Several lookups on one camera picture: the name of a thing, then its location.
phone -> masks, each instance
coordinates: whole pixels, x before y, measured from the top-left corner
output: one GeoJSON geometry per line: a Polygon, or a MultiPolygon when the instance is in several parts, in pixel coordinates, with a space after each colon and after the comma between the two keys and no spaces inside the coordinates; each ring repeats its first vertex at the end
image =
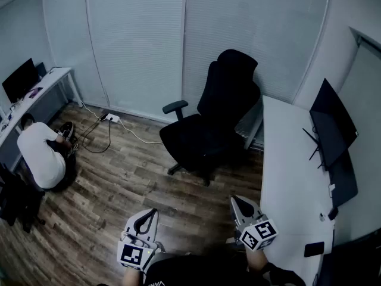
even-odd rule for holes
{"type": "Polygon", "coordinates": [[[38,92],[40,92],[42,90],[42,87],[38,87],[36,89],[33,90],[32,94],[29,95],[29,98],[34,98],[38,92]]]}
{"type": "Polygon", "coordinates": [[[307,244],[304,247],[304,257],[310,257],[324,253],[324,241],[314,244],[307,244]]]}

black pants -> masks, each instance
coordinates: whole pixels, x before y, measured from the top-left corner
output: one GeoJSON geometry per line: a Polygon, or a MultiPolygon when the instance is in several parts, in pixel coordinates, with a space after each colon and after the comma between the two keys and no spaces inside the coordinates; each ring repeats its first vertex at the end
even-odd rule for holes
{"type": "Polygon", "coordinates": [[[72,154],[69,158],[67,157],[67,148],[56,141],[47,141],[48,145],[57,153],[60,153],[65,160],[66,171],[64,178],[57,184],[52,190],[62,191],[67,188],[76,177],[76,157],[72,154]]]}

chair leg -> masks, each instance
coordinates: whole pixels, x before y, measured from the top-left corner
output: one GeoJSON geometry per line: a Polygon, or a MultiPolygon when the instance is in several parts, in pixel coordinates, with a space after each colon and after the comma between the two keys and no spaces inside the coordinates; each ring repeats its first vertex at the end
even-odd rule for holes
{"type": "Polygon", "coordinates": [[[172,166],[170,169],[168,169],[168,175],[172,176],[174,173],[176,173],[178,170],[182,169],[180,164],[176,164],[175,166],[172,166]]]}

black office chair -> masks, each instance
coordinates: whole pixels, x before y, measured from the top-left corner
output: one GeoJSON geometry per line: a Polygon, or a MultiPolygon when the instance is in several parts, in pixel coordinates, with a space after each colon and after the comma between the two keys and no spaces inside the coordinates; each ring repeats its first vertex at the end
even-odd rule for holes
{"type": "Polygon", "coordinates": [[[209,66],[207,83],[198,103],[200,114],[183,117],[186,101],[163,108],[176,112],[178,121],[160,130],[160,137],[178,162],[169,175],[182,167],[200,171],[209,185],[208,172],[243,149],[243,140],[234,128],[260,98],[260,89],[252,81],[258,63],[244,53],[228,49],[209,66]]]}

